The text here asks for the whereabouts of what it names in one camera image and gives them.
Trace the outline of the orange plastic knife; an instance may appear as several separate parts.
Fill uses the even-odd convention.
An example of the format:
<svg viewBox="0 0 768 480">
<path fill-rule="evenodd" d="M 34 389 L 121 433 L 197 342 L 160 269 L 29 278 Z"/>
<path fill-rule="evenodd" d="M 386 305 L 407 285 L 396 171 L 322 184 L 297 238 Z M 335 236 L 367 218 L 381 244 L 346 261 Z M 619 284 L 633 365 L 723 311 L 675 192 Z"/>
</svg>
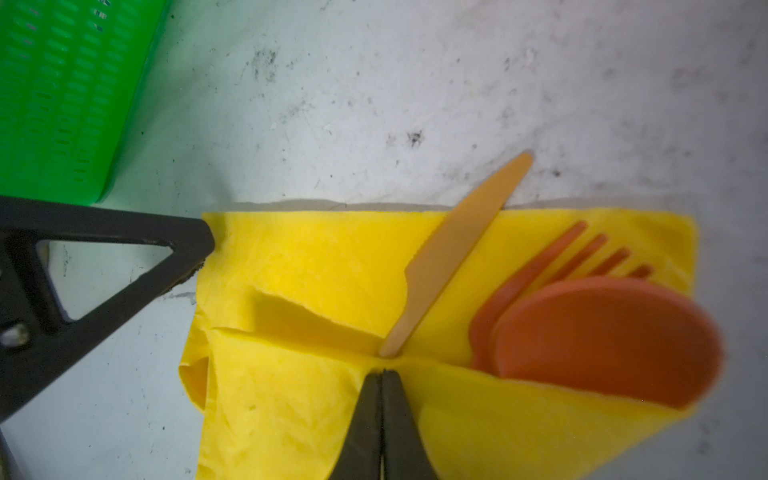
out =
<svg viewBox="0 0 768 480">
<path fill-rule="evenodd" d="M 533 163 L 530 150 L 509 160 L 454 207 L 424 241 L 405 268 L 405 306 L 379 346 L 379 357 L 393 358 L 401 352 Z"/>
</svg>

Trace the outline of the orange plastic fork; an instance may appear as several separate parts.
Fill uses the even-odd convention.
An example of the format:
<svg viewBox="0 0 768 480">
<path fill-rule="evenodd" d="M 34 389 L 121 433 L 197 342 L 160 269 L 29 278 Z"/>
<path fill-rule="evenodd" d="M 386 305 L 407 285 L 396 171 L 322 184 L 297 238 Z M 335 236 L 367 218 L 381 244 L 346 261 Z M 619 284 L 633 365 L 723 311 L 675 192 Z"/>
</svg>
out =
<svg viewBox="0 0 768 480">
<path fill-rule="evenodd" d="M 523 296 L 534 281 L 587 230 L 588 226 L 589 224 L 585 220 L 579 220 L 572 224 L 565 232 L 510 275 L 485 300 L 483 305 L 474 314 L 469 325 L 468 340 L 472 352 L 470 368 L 485 373 L 493 373 L 489 342 L 494 326 L 498 323 L 502 314 Z M 597 234 L 552 274 L 543 285 L 548 286 L 565 280 L 577 268 L 594 256 L 607 241 L 608 236 L 606 234 Z M 631 250 L 625 247 L 616 250 L 607 259 L 594 267 L 587 276 L 607 275 L 627 260 L 631 253 Z M 654 267 L 644 263 L 627 274 L 627 277 L 646 280 L 654 271 Z"/>
</svg>

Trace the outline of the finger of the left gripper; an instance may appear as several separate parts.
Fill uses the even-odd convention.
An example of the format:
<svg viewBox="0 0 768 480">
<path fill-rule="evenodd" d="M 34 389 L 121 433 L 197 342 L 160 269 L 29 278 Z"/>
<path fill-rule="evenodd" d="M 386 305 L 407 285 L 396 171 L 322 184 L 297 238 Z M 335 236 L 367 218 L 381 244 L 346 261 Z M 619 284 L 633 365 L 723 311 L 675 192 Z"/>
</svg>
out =
<svg viewBox="0 0 768 480">
<path fill-rule="evenodd" d="M 201 219 L 2 197 L 2 419 L 213 250 Z"/>
</svg>

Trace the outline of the yellow paper napkin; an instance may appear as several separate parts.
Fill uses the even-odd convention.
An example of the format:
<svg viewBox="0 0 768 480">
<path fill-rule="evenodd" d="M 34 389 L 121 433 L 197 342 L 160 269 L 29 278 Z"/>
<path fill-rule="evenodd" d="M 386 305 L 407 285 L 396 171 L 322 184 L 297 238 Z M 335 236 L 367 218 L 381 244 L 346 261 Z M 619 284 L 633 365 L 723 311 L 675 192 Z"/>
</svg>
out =
<svg viewBox="0 0 768 480">
<path fill-rule="evenodd" d="M 203 412 L 201 479 L 325 479 L 366 375 L 399 373 L 442 479 L 579 479 L 685 418 L 667 407 L 470 368 L 468 327 L 502 281 L 577 221 L 690 295 L 693 219 L 624 209 L 500 213 L 400 357 L 377 356 L 400 316 L 404 271 L 440 212 L 229 212 L 205 221 L 179 365 Z"/>
</svg>

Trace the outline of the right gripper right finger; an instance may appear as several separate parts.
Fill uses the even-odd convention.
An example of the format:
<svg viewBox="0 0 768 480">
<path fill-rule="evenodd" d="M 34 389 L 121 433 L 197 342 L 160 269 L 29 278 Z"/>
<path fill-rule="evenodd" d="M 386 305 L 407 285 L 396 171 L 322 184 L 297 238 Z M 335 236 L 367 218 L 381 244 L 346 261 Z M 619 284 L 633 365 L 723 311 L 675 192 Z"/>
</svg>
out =
<svg viewBox="0 0 768 480">
<path fill-rule="evenodd" d="M 431 479 L 436 472 L 427 456 L 396 371 L 382 373 L 383 473 L 385 479 Z"/>
</svg>

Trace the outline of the orange plastic spoon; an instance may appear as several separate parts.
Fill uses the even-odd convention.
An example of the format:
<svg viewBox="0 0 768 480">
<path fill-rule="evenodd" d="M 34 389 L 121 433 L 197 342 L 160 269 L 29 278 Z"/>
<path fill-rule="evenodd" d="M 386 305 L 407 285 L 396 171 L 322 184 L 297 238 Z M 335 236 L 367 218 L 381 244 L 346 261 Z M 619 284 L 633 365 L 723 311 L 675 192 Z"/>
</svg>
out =
<svg viewBox="0 0 768 480">
<path fill-rule="evenodd" d="M 715 385 L 724 342 L 691 298 L 645 280 L 591 277 L 509 307 L 487 343 L 491 373 L 687 408 Z"/>
</svg>

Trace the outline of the green plastic basket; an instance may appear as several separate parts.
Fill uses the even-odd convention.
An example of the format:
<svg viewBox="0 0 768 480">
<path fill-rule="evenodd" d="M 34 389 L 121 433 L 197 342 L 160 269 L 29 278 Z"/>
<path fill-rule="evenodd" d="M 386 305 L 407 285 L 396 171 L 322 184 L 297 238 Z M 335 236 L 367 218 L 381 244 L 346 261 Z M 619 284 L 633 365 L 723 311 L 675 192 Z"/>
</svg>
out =
<svg viewBox="0 0 768 480">
<path fill-rule="evenodd" d="M 1 4 L 1 193 L 90 205 L 116 155 L 166 1 Z"/>
</svg>

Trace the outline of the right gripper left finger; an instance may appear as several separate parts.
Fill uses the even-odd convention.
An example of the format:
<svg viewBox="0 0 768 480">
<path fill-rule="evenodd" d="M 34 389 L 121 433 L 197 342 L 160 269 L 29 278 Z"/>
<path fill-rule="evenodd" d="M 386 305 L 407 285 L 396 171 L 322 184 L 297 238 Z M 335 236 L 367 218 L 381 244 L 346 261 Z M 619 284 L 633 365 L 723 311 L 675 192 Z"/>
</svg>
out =
<svg viewBox="0 0 768 480">
<path fill-rule="evenodd" d="M 381 375 L 365 377 L 337 462 L 329 480 L 377 480 L 381 474 Z"/>
</svg>

